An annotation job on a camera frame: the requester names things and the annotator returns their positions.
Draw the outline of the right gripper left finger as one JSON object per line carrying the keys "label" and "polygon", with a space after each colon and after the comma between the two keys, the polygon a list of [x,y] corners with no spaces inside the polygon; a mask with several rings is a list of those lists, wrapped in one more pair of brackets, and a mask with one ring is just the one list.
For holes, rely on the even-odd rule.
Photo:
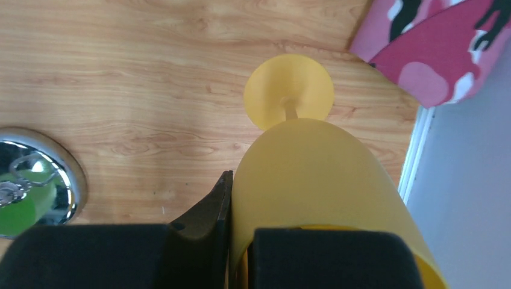
{"label": "right gripper left finger", "polygon": [[224,288],[233,173],[168,224],[35,226],[1,260],[2,288]]}

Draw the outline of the yellow wine glass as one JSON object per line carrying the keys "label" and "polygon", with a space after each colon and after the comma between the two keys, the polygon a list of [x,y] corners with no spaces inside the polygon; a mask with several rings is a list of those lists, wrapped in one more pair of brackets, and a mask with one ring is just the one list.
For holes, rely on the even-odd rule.
{"label": "yellow wine glass", "polygon": [[391,177],[357,138],[326,121],[334,101],[317,61],[283,54],[249,77],[245,111],[263,130],[234,174],[229,285],[248,286],[248,249],[260,228],[387,232],[418,265],[423,288],[448,288]]}

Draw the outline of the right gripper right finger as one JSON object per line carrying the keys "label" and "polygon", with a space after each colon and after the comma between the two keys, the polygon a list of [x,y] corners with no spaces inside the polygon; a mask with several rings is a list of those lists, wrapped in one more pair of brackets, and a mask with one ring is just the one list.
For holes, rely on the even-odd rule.
{"label": "right gripper right finger", "polygon": [[248,249],[249,288],[423,288],[397,235],[260,228]]}

